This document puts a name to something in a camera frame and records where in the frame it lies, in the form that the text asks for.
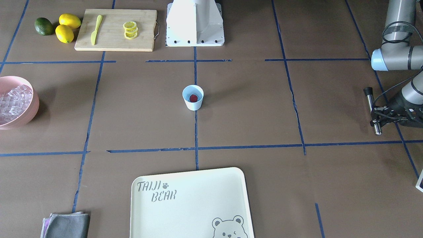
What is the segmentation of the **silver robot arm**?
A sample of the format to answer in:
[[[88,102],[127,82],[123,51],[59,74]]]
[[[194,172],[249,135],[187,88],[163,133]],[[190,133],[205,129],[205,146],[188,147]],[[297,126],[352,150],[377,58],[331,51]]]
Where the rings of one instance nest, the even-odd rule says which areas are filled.
[[[417,73],[405,80],[405,86],[384,106],[378,107],[376,99],[369,103],[372,127],[381,128],[390,123],[422,127],[422,45],[410,45],[413,33],[422,39],[414,25],[416,6],[416,0],[389,1],[382,45],[373,51],[371,66],[376,71],[416,70]]]

